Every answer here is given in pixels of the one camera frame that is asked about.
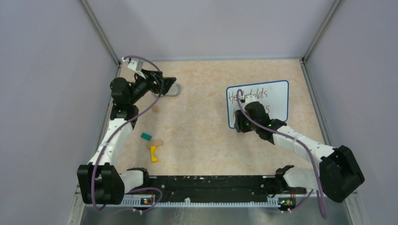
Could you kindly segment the grey oval whiteboard eraser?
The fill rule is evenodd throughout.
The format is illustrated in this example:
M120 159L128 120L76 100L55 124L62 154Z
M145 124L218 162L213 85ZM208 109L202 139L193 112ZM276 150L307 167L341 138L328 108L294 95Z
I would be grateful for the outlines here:
M168 96L168 97L177 96L180 93L181 89L182 89L181 84L174 83L174 84L171 85L170 89L165 94L165 96Z

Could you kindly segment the blue-framed small whiteboard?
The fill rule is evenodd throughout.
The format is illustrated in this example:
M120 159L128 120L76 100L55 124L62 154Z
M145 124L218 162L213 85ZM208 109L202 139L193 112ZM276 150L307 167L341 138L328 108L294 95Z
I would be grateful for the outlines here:
M287 121L289 117L289 82L287 80L259 82L229 86L226 89L228 112L228 126L234 127L234 111L238 110L237 90L241 89L244 95L255 96L265 107L266 113L272 119Z

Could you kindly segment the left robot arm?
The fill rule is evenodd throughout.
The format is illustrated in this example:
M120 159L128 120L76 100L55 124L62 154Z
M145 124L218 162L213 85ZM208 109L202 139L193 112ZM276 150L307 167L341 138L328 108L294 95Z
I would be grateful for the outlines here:
M108 129L94 156L77 170L85 204L118 205L129 191L135 189L144 194L150 189L151 182L145 178L144 169L119 173L115 164L138 117L148 111L140 112L136 102L149 91L158 96L166 93L167 85L161 71L143 70L142 75L135 73L134 78L134 82L129 82L118 77L110 83L113 102Z

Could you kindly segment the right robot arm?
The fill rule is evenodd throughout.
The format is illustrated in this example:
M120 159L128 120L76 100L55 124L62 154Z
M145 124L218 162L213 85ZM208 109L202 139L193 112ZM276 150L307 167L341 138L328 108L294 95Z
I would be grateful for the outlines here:
M283 100L282 119L273 119L264 104L261 90L276 91L275 99ZM229 86L227 113L230 128L238 133L255 132L275 146L286 148L311 163L310 169L286 165L276 170L272 191L288 193L293 188L315 190L334 202L341 203L365 181L352 150L344 145L333 147L314 141L287 125L289 82L253 83Z

